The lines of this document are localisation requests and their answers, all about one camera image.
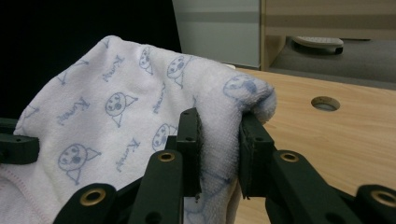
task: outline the white object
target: white object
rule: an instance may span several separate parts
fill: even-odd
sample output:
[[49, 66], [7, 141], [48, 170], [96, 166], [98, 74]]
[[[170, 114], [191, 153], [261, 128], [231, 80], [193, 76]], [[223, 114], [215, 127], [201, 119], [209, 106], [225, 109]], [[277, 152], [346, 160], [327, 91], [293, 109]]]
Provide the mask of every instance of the white object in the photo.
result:
[[231, 67], [232, 69], [236, 69], [235, 65], [233, 65], [233, 64], [225, 63], [225, 65]]
[[342, 53], [344, 47], [344, 41], [339, 38], [294, 36], [292, 40], [299, 45], [303, 45], [309, 48], [316, 48], [316, 49], [336, 48], [335, 50], [336, 54]]
[[203, 193], [185, 199], [185, 223], [233, 223], [238, 125], [253, 111], [275, 112], [274, 88], [208, 59], [107, 36], [53, 78], [23, 111], [15, 134], [38, 137], [28, 165], [0, 165], [5, 223], [51, 223], [91, 183], [120, 189], [141, 177], [152, 153], [196, 107], [203, 132]]

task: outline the white wall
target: white wall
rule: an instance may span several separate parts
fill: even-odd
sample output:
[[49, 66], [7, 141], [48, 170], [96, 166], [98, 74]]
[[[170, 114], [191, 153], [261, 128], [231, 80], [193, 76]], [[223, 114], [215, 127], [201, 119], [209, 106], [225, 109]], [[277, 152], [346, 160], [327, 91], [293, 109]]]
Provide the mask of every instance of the white wall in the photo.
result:
[[173, 0], [183, 53], [260, 68], [260, 0]]

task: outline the screw hole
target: screw hole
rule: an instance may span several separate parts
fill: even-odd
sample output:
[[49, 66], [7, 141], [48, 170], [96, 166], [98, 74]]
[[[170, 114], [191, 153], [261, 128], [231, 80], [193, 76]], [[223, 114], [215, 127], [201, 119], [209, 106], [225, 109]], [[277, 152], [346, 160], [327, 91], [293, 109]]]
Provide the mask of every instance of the screw hole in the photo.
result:
[[297, 162], [299, 159], [296, 155], [286, 152], [280, 155], [280, 158], [284, 161], [290, 161], [290, 162]]
[[4, 162], [6, 158], [7, 158], [7, 152], [0, 150], [0, 163]]
[[84, 206], [93, 206], [101, 202], [106, 197], [104, 189], [89, 189], [79, 199]]
[[158, 156], [158, 159], [160, 161], [172, 161], [175, 159], [175, 154], [169, 153], [169, 152], [164, 152]]
[[158, 212], [151, 212], [146, 216], [147, 224], [159, 224], [162, 221], [161, 214]]
[[396, 196], [384, 190], [373, 190], [372, 197], [379, 203], [396, 208]]

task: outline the wooden surface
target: wooden surface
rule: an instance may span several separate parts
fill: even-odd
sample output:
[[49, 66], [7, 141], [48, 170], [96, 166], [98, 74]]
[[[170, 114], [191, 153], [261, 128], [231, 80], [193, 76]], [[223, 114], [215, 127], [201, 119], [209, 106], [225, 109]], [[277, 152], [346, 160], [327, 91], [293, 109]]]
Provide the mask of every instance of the wooden surface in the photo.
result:
[[[276, 88], [276, 113], [264, 127], [277, 149], [304, 155], [328, 184], [351, 195], [365, 184], [396, 189], [396, 91], [238, 70]], [[318, 96], [341, 106], [318, 110], [311, 105]], [[270, 223], [264, 198], [241, 200], [235, 223]]]
[[262, 0], [267, 35], [395, 39], [394, 0]]

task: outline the baby blanket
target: baby blanket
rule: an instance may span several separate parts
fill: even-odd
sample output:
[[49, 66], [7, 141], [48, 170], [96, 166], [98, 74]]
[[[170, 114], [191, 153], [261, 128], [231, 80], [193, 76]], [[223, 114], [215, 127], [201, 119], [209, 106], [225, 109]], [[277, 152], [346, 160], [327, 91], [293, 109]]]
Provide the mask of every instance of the baby blanket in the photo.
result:
[[185, 199], [185, 223], [233, 223], [240, 199], [238, 125], [265, 122], [274, 88], [223, 63], [107, 36], [54, 77], [22, 112], [16, 135], [38, 137], [37, 162], [0, 165], [2, 223], [51, 223], [91, 183], [116, 189], [141, 177], [177, 134], [179, 115], [202, 121], [202, 194]]

